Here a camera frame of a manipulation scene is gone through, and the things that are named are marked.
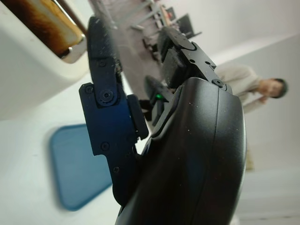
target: green led light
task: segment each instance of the green led light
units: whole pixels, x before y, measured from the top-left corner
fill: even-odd
[[[157,94],[157,95],[156,95],[156,98],[158,98],[158,99],[163,99],[164,97],[163,97],[161,94]]]

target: desk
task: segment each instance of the desk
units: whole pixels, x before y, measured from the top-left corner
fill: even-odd
[[[168,12],[165,10],[165,8],[163,7],[163,5],[161,5],[158,2],[155,2],[154,4],[152,4],[150,6],[151,8],[151,12],[148,13],[146,16],[142,17],[140,20],[136,21],[135,23],[133,23],[131,25],[132,28],[138,29],[138,30],[143,30],[144,27],[139,25],[140,23],[144,22],[145,20],[151,18],[152,16],[154,16],[155,20],[162,20],[161,23],[158,24],[158,28],[161,29],[164,26],[170,26],[172,24],[172,22],[170,21]]]
[[[48,141],[61,126],[84,123],[78,94],[82,80],[14,120],[0,121],[0,224],[113,225],[120,206],[112,188],[82,209],[70,212],[57,199]],[[124,80],[127,94],[132,91]],[[136,148],[142,151],[146,140]]]

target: person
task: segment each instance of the person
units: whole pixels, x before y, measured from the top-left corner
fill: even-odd
[[[252,112],[266,104],[269,98],[282,98],[288,91],[284,79],[262,79],[248,66],[232,64],[216,67],[215,73],[220,80],[232,88],[232,93],[238,96],[243,104],[244,113]],[[259,93],[262,96],[247,103],[251,94]]]

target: blue tray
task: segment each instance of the blue tray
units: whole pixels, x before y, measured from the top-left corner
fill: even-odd
[[[105,156],[94,156],[85,124],[62,127],[50,140],[62,205],[76,211],[112,184]]]

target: black hair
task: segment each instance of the black hair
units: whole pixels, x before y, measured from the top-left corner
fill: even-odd
[[[282,83],[283,86],[282,86],[282,89],[281,89],[279,95],[276,96],[276,97],[273,97],[273,98],[282,98],[284,95],[286,95],[286,93],[288,91],[287,82],[285,80],[283,80],[283,79],[280,79],[280,78],[277,78],[275,80],[278,81],[278,82],[280,82],[280,83]]]

